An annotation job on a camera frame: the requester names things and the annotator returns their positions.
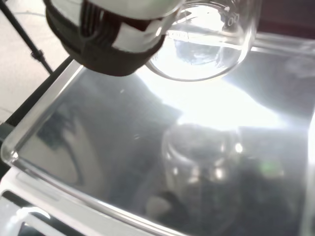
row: clear liquid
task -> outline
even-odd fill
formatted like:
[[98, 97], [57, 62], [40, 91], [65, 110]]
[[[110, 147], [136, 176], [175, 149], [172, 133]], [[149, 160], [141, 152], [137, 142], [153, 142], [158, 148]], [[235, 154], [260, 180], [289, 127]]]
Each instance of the clear liquid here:
[[237, 63], [243, 31], [232, 7], [218, 3], [188, 4], [167, 32], [152, 64], [174, 79], [199, 80]]

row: black stand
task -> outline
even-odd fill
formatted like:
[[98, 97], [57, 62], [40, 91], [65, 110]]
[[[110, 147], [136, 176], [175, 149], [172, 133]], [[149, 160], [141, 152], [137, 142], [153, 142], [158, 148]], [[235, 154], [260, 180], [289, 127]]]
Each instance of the black stand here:
[[16, 20], [16, 18], [14, 17], [10, 9], [3, 2], [3, 0], [0, 0], [0, 10], [4, 13], [6, 18], [11, 23], [11, 25], [16, 29], [19, 35], [23, 38], [24, 42], [28, 45], [28, 47], [32, 51], [31, 56], [34, 59], [38, 60], [40, 63], [42, 63], [42, 65], [45, 67], [45, 69], [48, 71], [49, 74], [52, 74], [53, 70], [50, 68], [50, 66], [46, 62], [43, 52], [36, 48], [35, 44], [32, 42], [30, 37], [26, 34], [26, 32], [24, 31], [20, 23]]

